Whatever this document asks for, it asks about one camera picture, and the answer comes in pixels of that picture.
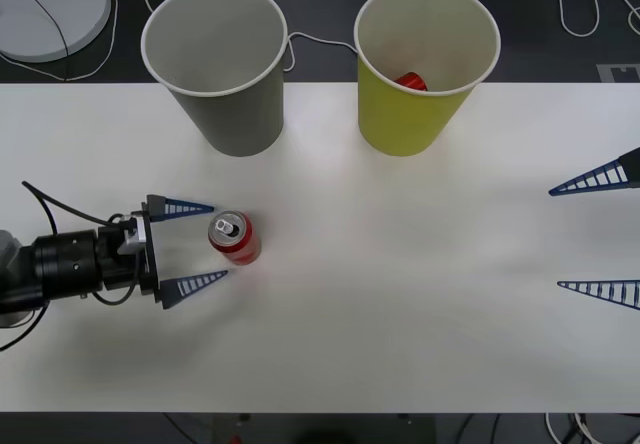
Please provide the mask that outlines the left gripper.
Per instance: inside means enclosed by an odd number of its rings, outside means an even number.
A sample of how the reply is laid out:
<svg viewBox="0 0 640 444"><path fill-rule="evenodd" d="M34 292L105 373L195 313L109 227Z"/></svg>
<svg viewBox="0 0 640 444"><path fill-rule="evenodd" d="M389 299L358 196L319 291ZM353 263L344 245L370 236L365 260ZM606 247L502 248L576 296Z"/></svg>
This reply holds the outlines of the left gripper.
<svg viewBox="0 0 640 444"><path fill-rule="evenodd" d="M109 219L97 230L97 263L102 288L138 289L152 296L164 310L171 309L228 275L227 270L174 278L159 282L152 224L183 217L211 214L213 206L149 194L141 209Z"/></svg>

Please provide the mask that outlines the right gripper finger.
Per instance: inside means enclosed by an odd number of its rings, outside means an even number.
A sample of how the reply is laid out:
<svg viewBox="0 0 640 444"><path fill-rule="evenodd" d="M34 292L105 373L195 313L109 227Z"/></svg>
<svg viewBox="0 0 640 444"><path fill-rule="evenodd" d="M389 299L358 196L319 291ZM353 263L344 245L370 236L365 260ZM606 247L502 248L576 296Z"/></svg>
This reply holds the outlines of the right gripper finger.
<svg viewBox="0 0 640 444"><path fill-rule="evenodd" d="M548 191L550 196L639 188L640 148L578 175Z"/></svg>
<svg viewBox="0 0 640 444"><path fill-rule="evenodd" d="M558 281L557 285L560 288L614 305L634 310L639 309L640 282L638 280Z"/></svg>

